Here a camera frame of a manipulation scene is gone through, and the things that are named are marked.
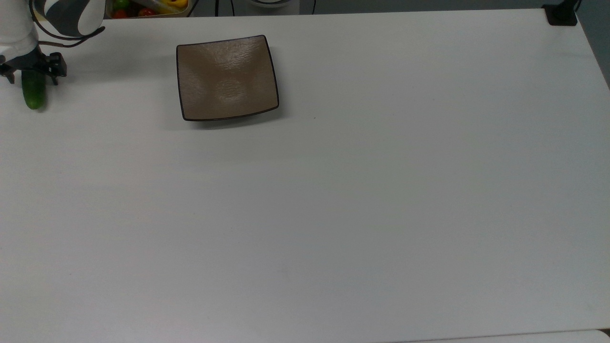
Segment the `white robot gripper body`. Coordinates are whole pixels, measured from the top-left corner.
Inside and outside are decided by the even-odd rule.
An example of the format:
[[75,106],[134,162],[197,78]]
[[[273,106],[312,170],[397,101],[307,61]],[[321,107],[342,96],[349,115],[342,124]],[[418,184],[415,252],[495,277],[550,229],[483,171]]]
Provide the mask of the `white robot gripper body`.
[[39,39],[9,41],[1,39],[1,72],[41,67],[46,57],[40,49]]

